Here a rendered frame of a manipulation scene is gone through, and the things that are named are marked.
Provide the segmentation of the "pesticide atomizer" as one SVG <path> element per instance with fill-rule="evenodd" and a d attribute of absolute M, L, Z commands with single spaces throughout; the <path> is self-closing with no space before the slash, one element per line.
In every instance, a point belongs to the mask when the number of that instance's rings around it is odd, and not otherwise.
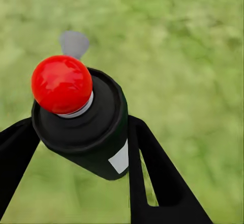
<path fill-rule="evenodd" d="M 32 124 L 38 137 L 61 157 L 106 180 L 129 172 L 128 104 L 124 92 L 103 71 L 80 59 L 90 46 L 82 32 L 62 32 L 64 55 L 34 70 Z"/>

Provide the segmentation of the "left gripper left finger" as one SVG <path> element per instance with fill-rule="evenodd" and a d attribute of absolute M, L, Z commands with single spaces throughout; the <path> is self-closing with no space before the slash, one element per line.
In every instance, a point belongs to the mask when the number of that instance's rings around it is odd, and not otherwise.
<path fill-rule="evenodd" d="M 0 220 L 40 141 L 31 117 L 0 132 Z"/>

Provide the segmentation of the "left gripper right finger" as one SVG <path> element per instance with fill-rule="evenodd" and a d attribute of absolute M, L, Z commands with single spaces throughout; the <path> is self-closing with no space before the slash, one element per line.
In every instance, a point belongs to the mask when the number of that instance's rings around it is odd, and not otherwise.
<path fill-rule="evenodd" d="M 128 116 L 131 224 L 213 224 L 147 124 Z M 147 203 L 141 150 L 159 207 Z"/>

